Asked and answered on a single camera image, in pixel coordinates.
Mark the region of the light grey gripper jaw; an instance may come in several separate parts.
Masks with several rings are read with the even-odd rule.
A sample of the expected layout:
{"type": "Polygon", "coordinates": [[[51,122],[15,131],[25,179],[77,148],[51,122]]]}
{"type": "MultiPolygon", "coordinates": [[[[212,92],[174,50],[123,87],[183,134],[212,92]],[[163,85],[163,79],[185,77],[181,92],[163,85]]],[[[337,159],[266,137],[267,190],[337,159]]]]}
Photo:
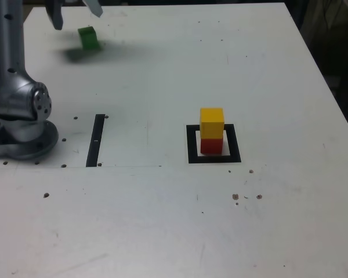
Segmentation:
{"type": "Polygon", "coordinates": [[[97,17],[102,16],[103,9],[98,0],[83,0],[83,3],[89,8],[93,15],[97,17]]]}

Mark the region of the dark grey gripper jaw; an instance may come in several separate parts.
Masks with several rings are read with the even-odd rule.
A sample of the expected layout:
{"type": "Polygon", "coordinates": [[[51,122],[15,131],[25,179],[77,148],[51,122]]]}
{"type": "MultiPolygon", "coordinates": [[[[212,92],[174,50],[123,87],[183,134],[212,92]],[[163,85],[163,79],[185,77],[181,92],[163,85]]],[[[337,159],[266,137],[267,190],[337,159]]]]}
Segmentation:
{"type": "Polygon", "coordinates": [[[61,14],[63,4],[63,0],[46,0],[46,12],[56,30],[63,28],[63,16],[61,14]]]}

